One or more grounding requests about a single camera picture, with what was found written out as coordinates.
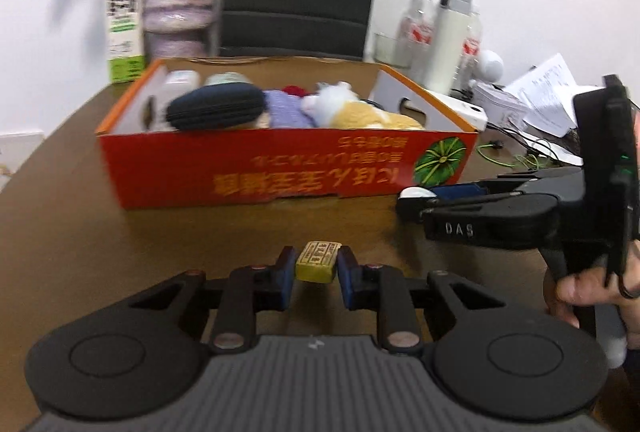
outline ribbed gray panel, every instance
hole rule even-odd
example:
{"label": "ribbed gray panel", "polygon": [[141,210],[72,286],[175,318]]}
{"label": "ribbed gray panel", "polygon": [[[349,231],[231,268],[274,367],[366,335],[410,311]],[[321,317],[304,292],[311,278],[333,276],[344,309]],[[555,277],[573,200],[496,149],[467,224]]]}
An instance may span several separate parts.
{"label": "ribbed gray panel", "polygon": [[29,432],[604,432],[580,416],[547,425],[478,416],[443,395],[415,358],[368,336],[263,336],[212,360],[178,401],[145,417],[85,423],[45,414]]}

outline milk carton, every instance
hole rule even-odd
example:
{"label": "milk carton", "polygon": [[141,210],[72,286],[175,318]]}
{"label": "milk carton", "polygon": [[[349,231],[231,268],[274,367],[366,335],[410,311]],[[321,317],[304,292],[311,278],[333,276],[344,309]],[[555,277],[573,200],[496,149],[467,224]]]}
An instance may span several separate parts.
{"label": "milk carton", "polygon": [[111,83],[135,80],[145,68],[142,0],[107,0]]}

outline brown tabletop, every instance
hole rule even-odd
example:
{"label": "brown tabletop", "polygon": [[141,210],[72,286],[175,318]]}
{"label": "brown tabletop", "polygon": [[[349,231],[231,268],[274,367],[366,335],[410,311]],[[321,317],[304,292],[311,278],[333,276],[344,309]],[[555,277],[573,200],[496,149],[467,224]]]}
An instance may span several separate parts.
{"label": "brown tabletop", "polygon": [[[504,252],[425,241],[398,225],[395,197],[288,199],[265,205],[125,212],[100,161],[94,128],[113,104],[104,90],[33,154],[0,195],[0,430],[38,415],[22,373],[44,333],[186,269],[208,277],[273,262],[287,244],[334,240],[360,262],[408,275],[449,269],[517,302],[543,309],[545,270],[536,251]],[[503,159],[510,159],[507,154]],[[473,154],[463,180],[506,169]],[[258,332],[374,333],[370,312],[349,313],[337,282],[297,283],[292,309],[258,317]],[[635,430],[624,377],[612,375],[598,415]]]}

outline black handheld device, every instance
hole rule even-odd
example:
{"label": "black handheld device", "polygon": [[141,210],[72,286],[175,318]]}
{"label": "black handheld device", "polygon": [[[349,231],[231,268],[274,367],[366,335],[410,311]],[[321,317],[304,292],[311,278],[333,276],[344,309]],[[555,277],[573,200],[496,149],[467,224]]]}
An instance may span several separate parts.
{"label": "black handheld device", "polygon": [[[425,236],[472,246],[538,248],[558,279],[597,264],[608,283],[623,275],[638,238],[638,109],[614,76],[574,98],[583,166],[504,174],[473,184],[432,189],[436,197],[398,198],[401,219]],[[596,336],[611,367],[624,361],[626,332],[612,306],[575,308],[581,328]]]}
{"label": "black handheld device", "polygon": [[604,432],[589,416],[608,374],[597,343],[446,271],[405,278],[343,246],[344,306],[376,312],[375,338],[261,335],[256,313],[289,306],[297,255],[187,271],[48,333],[25,363],[42,411],[27,430]]}

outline yellow eraser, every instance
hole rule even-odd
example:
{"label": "yellow eraser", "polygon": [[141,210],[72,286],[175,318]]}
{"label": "yellow eraser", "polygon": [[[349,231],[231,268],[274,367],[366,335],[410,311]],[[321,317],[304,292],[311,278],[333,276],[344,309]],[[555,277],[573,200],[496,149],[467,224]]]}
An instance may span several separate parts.
{"label": "yellow eraser", "polygon": [[335,276],[335,259],[340,247],[339,242],[308,242],[296,261],[296,278],[306,282],[329,284]]}

